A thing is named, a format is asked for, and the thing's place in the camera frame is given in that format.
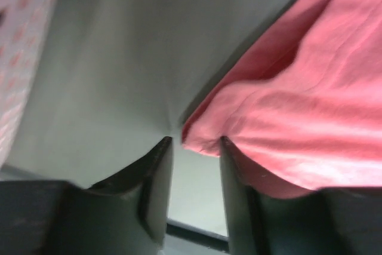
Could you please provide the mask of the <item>salmon pink t shirt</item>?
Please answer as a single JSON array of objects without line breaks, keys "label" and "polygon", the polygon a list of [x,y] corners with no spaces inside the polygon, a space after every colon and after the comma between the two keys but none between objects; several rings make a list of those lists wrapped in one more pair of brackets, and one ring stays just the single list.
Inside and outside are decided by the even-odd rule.
[{"label": "salmon pink t shirt", "polygon": [[246,183],[287,199],[381,186],[381,0],[297,0],[186,121],[186,149],[246,156]]}]

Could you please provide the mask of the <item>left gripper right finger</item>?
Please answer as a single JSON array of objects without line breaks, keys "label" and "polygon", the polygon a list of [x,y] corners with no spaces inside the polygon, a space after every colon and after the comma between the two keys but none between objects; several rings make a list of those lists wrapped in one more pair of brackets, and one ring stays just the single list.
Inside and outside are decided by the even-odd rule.
[{"label": "left gripper right finger", "polygon": [[232,254],[380,254],[381,189],[310,191],[287,182],[220,139]]}]

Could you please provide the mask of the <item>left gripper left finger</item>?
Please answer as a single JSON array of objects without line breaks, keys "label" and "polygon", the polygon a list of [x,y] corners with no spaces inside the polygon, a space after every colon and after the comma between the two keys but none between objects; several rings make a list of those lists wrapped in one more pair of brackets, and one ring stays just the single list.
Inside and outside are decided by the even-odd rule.
[{"label": "left gripper left finger", "polygon": [[159,254],[172,138],[88,189],[64,180],[1,182],[2,254]]}]

